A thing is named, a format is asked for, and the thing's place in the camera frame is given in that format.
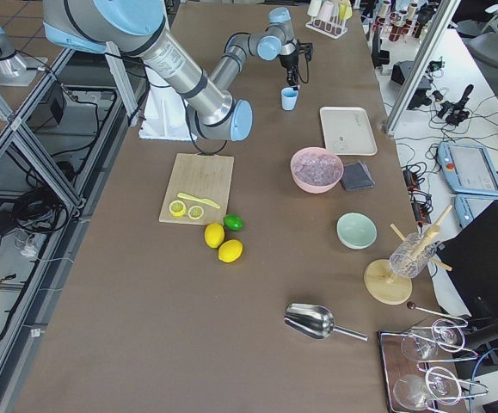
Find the lime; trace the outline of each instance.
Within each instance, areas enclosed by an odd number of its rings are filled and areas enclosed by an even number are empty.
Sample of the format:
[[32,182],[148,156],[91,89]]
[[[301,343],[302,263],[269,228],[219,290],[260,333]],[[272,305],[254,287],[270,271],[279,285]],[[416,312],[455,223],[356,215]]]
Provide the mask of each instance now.
[[186,204],[181,200],[173,200],[169,205],[170,215],[173,217],[181,217],[186,214]]
[[236,215],[234,213],[230,213],[224,216],[224,225],[228,230],[232,231],[239,231],[241,228],[244,227],[244,223],[241,217],[239,217],[239,215]]
[[188,209],[188,217],[191,219],[201,219],[205,214],[205,209],[201,205],[193,205]]
[[218,248],[218,259],[222,262],[234,262],[243,253],[243,244],[236,239],[226,241]]
[[218,223],[213,222],[205,228],[205,242],[211,248],[217,248],[224,241],[225,231],[224,227]]

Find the bowl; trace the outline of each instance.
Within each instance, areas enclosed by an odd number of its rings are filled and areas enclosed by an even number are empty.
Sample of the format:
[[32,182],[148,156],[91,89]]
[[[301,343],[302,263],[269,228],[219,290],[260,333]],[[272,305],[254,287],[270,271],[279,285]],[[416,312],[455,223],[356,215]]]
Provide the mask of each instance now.
[[341,243],[353,250],[362,250],[377,239],[377,227],[361,213],[346,213],[336,223]]
[[333,152],[309,147],[291,158],[291,174],[295,183],[310,194],[322,194],[334,187],[342,178],[344,165]]

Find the black cylinder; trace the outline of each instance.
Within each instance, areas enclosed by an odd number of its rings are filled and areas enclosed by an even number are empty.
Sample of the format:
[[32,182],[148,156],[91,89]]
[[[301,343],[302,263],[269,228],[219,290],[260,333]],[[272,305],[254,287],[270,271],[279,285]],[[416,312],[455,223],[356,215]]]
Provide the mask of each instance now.
[[465,340],[466,344],[464,346],[472,349],[477,349],[486,342],[498,340],[498,322],[467,334]]

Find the blue cable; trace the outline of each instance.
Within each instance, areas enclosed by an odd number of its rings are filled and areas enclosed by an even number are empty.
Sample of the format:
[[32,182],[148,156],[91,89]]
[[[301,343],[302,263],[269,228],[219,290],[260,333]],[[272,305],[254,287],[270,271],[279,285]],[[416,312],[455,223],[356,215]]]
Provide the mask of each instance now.
[[[497,348],[491,348],[488,351],[486,351],[484,354],[482,354],[482,356],[478,359],[478,361],[474,365],[474,369],[472,370],[472,375],[470,376],[470,381],[474,381],[474,378],[476,377],[476,373],[478,372],[478,368],[482,364],[482,361],[496,350]],[[469,386],[469,394],[471,390],[472,390],[472,385]],[[473,398],[469,398],[469,413],[472,413],[472,400]]]

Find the black monitor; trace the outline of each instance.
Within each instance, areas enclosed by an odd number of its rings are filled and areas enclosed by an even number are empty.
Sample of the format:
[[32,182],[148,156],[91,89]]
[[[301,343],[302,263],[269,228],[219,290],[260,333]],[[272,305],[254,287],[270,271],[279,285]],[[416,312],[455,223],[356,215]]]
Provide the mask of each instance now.
[[[498,201],[445,241],[438,255],[453,267],[448,274],[472,317],[498,320]],[[492,345],[498,348],[498,340]]]

